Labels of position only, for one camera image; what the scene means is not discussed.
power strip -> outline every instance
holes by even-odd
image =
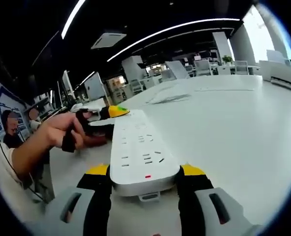
[[[140,196],[173,186],[178,160],[142,110],[115,119],[110,177],[121,196]]]

ceiling light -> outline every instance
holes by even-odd
[[[85,2],[85,0],[79,0],[77,2],[77,4],[75,5],[75,8],[73,9],[70,16],[68,17],[68,20],[66,21],[65,27],[63,28],[63,31],[61,33],[62,39],[65,38],[65,35],[66,35],[68,28],[70,27],[75,15],[77,14],[78,10],[81,8],[81,6],[83,5],[84,2]]]
[[[117,54],[113,55],[111,58],[109,58],[107,60],[107,62],[113,60],[116,56],[120,55],[121,53],[123,53],[124,51],[128,50],[129,48],[135,46],[136,44],[140,43],[140,42],[143,42],[144,40],[146,39],[149,39],[153,36],[156,36],[160,33],[163,33],[163,32],[166,32],[166,31],[169,31],[169,30],[172,30],[172,29],[175,29],[175,28],[178,28],[178,27],[182,27],[182,26],[187,26],[187,25],[191,25],[191,24],[195,24],[195,23],[202,23],[202,22],[209,22],[209,21],[239,21],[239,19],[234,19],[234,18],[215,18],[215,19],[205,19],[205,20],[198,20],[198,21],[191,21],[191,22],[187,22],[187,23],[183,23],[183,24],[180,24],[180,25],[176,25],[176,26],[172,26],[172,27],[169,27],[169,28],[166,28],[166,29],[163,29],[161,31],[158,31],[156,33],[153,33],[145,38],[142,38],[140,39],[139,41],[136,41],[135,43],[132,43],[131,45],[127,46],[126,48],[124,48],[123,50],[121,50],[120,52],[118,52]]]
[[[52,95],[53,95],[53,91],[50,90],[50,104],[52,104]]]
[[[91,77],[91,75],[93,75],[95,72],[93,71],[91,74],[89,74],[89,76],[87,76],[76,88],[75,88],[75,90],[77,90],[85,81],[87,81],[90,77]]]

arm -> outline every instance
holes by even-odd
[[[79,133],[84,133],[75,114],[60,114],[45,121],[22,145],[14,149],[11,161],[18,177],[27,175],[38,160],[42,158],[45,151],[52,147],[61,147],[65,130],[72,124],[75,125]],[[82,148],[82,136],[74,130],[72,135],[76,140],[75,148]]]
[[[28,174],[35,163],[42,157],[43,153],[50,147],[48,127],[43,126],[22,145],[14,149],[12,153],[12,165],[18,178]]]

table surface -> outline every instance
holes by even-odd
[[[230,67],[230,68],[235,68],[235,65],[210,65],[211,67],[221,67],[221,66],[225,66],[225,67]],[[247,65],[248,68],[260,68],[260,66],[256,66],[256,65]]]
[[[180,163],[203,169],[214,187],[243,206],[251,223],[269,222],[288,196],[291,90],[261,76],[200,76],[164,82],[121,105],[142,109]],[[110,163],[110,153],[111,143],[75,154],[52,149],[55,194],[76,186],[91,165]],[[153,203],[115,192],[111,199],[108,235],[181,235],[174,189]]]

human hand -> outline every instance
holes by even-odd
[[[83,116],[85,118],[89,118],[91,116],[90,112],[84,113]],[[47,128],[48,138],[52,146],[61,147],[62,140],[65,136],[66,130],[74,125],[74,129],[71,131],[75,139],[75,148],[81,149],[83,147],[92,147],[103,145],[107,142],[104,136],[101,137],[89,137],[85,135],[84,129],[81,123],[76,118],[75,113],[63,113],[56,116],[51,117],[47,121],[45,121],[42,126]]]

